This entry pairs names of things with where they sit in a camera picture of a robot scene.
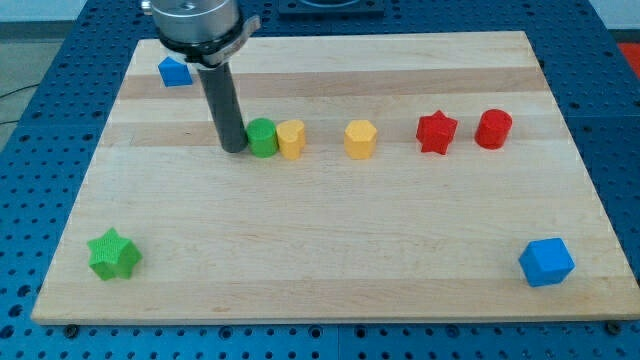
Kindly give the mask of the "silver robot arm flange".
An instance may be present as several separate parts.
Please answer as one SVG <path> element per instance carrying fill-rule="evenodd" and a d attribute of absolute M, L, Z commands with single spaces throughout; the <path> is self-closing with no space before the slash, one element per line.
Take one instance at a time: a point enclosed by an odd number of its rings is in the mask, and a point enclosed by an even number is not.
<path fill-rule="evenodd" d="M 227 63 L 261 27 L 237 0 L 142 0 L 140 7 L 171 56 L 202 69 Z"/>

